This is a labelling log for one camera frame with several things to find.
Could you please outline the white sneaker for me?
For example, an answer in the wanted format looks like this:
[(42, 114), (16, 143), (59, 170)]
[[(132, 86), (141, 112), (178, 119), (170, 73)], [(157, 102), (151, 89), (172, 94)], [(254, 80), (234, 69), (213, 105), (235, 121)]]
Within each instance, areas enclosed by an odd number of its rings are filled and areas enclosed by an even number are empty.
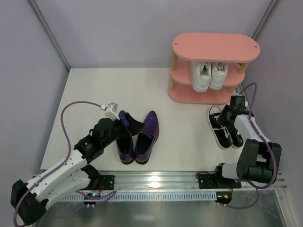
[(209, 87), (214, 90), (219, 90), (223, 87), (228, 73), (228, 63), (212, 62), (211, 63), (211, 79)]
[(192, 86), (196, 92), (205, 92), (211, 79), (211, 64), (209, 62), (190, 62)]

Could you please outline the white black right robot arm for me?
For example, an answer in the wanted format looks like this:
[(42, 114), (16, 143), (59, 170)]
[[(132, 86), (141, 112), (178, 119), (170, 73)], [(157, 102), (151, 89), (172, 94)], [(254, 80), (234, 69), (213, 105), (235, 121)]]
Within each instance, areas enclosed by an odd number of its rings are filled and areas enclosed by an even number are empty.
[(277, 177), (282, 148), (271, 142), (259, 129), (254, 115), (246, 109), (243, 96), (231, 96), (223, 109), (210, 108), (209, 126), (223, 149), (235, 146), (241, 154), (235, 164), (220, 163), (214, 171), (220, 180), (243, 180), (258, 189), (271, 186)]

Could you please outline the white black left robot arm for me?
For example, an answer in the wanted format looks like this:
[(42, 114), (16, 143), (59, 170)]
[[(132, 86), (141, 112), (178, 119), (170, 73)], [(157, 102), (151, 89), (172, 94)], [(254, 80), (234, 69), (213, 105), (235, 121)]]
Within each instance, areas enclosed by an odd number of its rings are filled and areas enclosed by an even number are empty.
[(91, 162), (101, 156), (104, 149), (116, 139), (137, 135), (145, 126), (129, 113), (124, 114), (124, 119), (127, 123), (119, 118), (100, 119), (63, 160), (27, 182), (16, 181), (10, 199), (15, 209), (14, 225), (18, 225), (18, 217), (25, 226), (34, 224), (59, 199), (81, 189), (97, 188), (102, 176)]

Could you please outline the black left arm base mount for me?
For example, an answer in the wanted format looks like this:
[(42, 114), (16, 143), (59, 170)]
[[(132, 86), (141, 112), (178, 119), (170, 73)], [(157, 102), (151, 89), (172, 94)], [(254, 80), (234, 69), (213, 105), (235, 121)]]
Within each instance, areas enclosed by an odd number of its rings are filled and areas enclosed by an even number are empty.
[(104, 191), (113, 190), (115, 184), (114, 175), (101, 175), (97, 178), (97, 184), (94, 186), (94, 190)]

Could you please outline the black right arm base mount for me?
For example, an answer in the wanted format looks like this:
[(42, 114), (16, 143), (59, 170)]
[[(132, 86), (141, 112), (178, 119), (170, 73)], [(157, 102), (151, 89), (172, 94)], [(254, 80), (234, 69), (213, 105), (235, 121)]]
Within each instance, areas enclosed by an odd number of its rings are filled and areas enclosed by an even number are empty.
[(199, 189), (240, 189), (241, 182), (236, 182), (233, 179), (223, 178), (214, 173), (206, 171), (196, 174)]

